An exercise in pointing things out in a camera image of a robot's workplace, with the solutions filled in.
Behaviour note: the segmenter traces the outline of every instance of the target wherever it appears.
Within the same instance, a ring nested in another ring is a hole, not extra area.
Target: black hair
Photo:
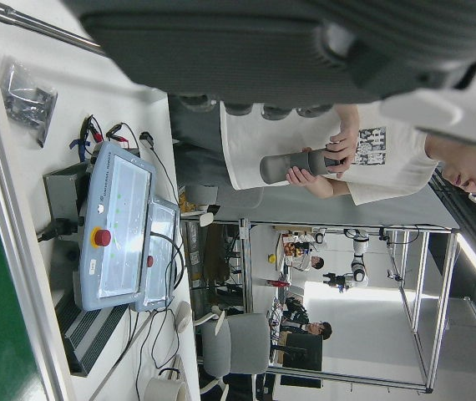
[[[323,258],[320,257],[319,259],[320,260],[317,261],[315,265],[312,265],[312,267],[314,267],[317,270],[320,270],[323,267],[323,264],[324,264]]]
[[[332,334],[332,327],[331,327],[331,324],[329,324],[328,322],[322,322],[322,325],[323,325],[323,329],[322,329],[321,335],[324,340],[327,340]]]

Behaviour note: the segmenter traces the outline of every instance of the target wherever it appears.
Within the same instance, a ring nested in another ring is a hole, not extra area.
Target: hand
[[[342,178],[344,171],[351,167],[355,160],[358,145],[358,123],[352,120],[342,120],[340,133],[332,136],[331,143],[326,145],[326,151],[322,152],[328,159],[340,160],[340,165],[330,165],[329,171],[337,173],[337,178]]]
[[[303,148],[301,152],[310,152],[311,148]],[[299,170],[299,167],[292,167],[286,173],[286,180],[296,186],[308,186],[314,184],[317,181],[318,177],[312,175],[308,170],[302,169]]]

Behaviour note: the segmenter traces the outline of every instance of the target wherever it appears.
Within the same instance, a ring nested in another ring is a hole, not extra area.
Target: label sticker
[[[192,252],[190,254],[190,263],[192,265],[196,265],[200,262],[200,258],[199,258],[199,251],[195,251],[195,252]]]
[[[247,240],[249,239],[249,228],[247,227],[240,227],[239,228],[240,232],[240,239],[241,240]]]
[[[96,259],[92,259],[91,261],[89,261],[89,275],[90,276],[95,274],[95,266],[97,266],[97,260]]]

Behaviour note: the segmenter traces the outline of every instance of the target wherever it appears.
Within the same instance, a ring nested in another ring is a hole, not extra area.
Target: red emergency stop button
[[[95,233],[94,241],[97,246],[108,246],[112,240],[112,234],[108,230],[98,230]]]

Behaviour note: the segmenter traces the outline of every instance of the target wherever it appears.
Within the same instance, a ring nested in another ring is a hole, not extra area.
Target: graphic print on t-shirt
[[[387,127],[360,129],[354,165],[384,165],[387,160]]]

